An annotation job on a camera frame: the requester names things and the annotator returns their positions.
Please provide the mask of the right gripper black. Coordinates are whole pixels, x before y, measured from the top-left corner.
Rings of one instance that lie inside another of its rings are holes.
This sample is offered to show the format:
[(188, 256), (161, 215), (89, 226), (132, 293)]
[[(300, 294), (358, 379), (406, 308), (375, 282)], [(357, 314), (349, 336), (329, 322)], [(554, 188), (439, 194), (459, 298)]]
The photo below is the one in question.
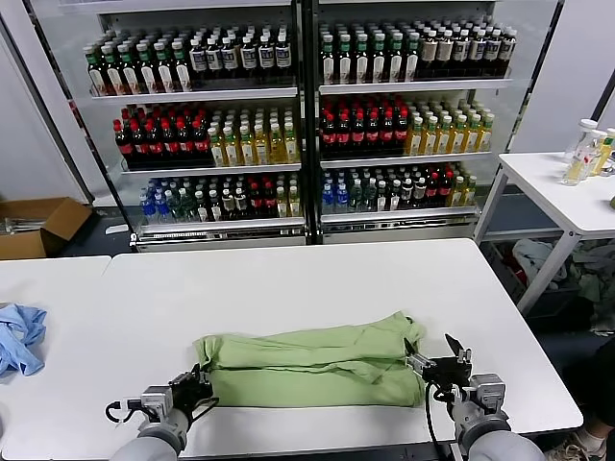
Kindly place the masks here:
[(439, 387), (468, 386), (472, 367), (472, 351), (465, 349), (457, 339), (448, 333), (445, 334), (445, 339), (453, 356), (429, 359), (416, 351), (409, 340), (405, 338), (405, 364), (426, 383), (431, 382)]

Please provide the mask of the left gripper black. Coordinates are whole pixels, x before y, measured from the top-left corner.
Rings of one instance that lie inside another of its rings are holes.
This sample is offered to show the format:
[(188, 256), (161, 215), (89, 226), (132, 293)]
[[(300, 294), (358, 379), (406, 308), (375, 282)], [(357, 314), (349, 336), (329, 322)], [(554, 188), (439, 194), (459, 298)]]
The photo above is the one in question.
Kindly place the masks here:
[(191, 373), (184, 373), (170, 381), (173, 407), (196, 409), (213, 397), (210, 373), (207, 367), (195, 364)]

